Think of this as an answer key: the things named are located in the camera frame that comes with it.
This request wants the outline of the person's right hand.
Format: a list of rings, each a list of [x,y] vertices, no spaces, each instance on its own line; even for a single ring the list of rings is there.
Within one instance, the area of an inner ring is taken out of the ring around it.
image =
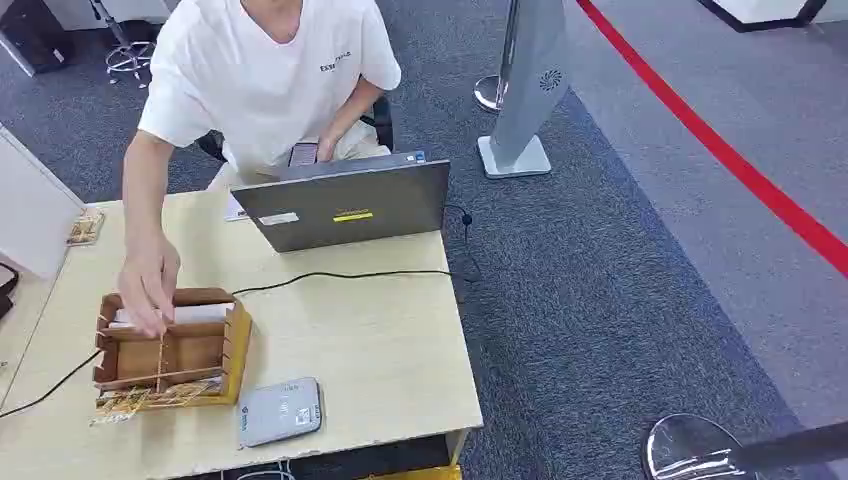
[[[173,303],[181,261],[163,232],[131,239],[118,278],[129,322],[148,337],[159,337],[175,318]]]

